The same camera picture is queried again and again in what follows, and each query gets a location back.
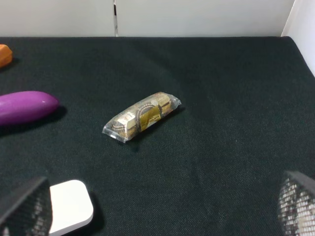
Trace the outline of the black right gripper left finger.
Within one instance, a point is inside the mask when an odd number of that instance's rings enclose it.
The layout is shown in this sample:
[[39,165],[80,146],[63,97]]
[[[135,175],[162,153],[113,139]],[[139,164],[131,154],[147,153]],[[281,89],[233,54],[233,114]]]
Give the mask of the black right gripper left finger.
[[52,225],[50,183],[36,177],[0,198],[2,236],[47,236]]

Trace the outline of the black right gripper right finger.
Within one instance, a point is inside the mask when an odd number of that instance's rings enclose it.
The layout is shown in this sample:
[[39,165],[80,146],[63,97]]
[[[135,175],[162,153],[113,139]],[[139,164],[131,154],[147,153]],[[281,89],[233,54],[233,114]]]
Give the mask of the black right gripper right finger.
[[285,236],[315,234],[315,180],[298,171],[283,175],[278,219]]

